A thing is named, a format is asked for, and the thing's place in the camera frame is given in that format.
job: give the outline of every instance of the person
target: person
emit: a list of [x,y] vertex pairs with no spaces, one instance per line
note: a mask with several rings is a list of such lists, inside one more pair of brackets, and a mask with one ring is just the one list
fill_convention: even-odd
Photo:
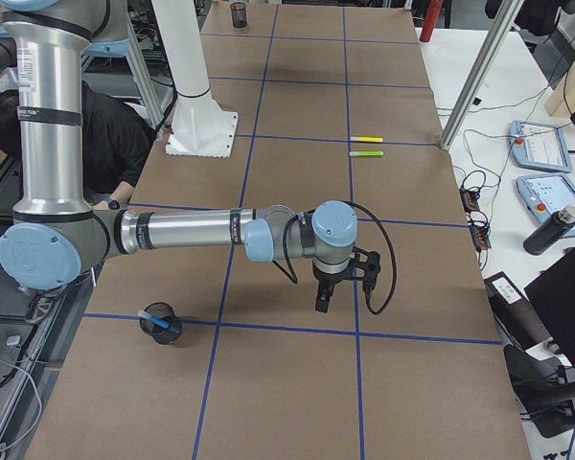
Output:
[[[83,188],[94,209],[109,209],[132,197],[154,139],[153,129],[136,111],[82,84]],[[0,150],[21,159],[19,93],[0,93]]]

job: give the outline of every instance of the marker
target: marker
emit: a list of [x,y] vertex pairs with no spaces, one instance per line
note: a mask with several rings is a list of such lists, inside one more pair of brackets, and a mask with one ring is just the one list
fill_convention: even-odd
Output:
[[367,137],[367,136],[351,136],[349,138],[352,142],[373,142],[378,144],[379,142],[383,142],[382,137]]
[[370,150],[370,151],[357,151],[352,150],[349,152],[349,156],[383,156],[381,150]]
[[163,319],[157,318],[157,317],[153,316],[152,314],[147,313],[146,311],[138,310],[138,317],[143,318],[143,319],[147,319],[149,322],[153,323],[154,325],[156,325],[159,328],[162,328],[162,329],[170,329],[171,328],[170,323],[168,323],[167,321],[164,321]]

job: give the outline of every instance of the black mesh cup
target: black mesh cup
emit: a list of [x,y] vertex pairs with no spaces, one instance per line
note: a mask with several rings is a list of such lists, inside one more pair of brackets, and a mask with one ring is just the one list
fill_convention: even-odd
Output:
[[247,25],[247,5],[243,2],[234,2],[230,4],[232,13],[232,25],[236,28],[242,28]]
[[145,334],[153,337],[153,340],[160,345],[171,345],[179,338],[183,332],[183,326],[179,318],[174,315],[173,307],[164,302],[155,302],[149,305],[145,311],[156,318],[163,319],[171,325],[169,329],[164,329],[156,326],[147,319],[140,318],[138,324]]

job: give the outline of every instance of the blue marker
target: blue marker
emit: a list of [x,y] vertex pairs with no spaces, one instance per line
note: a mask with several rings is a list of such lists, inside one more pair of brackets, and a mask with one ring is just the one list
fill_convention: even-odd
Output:
[[147,319],[149,322],[153,323],[159,328],[168,329],[175,332],[174,330],[171,329],[171,323],[169,323],[168,321],[164,321],[163,319],[157,318],[152,314],[147,313],[146,311],[139,310],[138,316],[140,318]]

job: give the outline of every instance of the green highlighter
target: green highlighter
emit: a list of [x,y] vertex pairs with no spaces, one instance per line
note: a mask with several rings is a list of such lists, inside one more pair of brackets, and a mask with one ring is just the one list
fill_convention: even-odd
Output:
[[383,156],[381,150],[351,150],[349,156]]

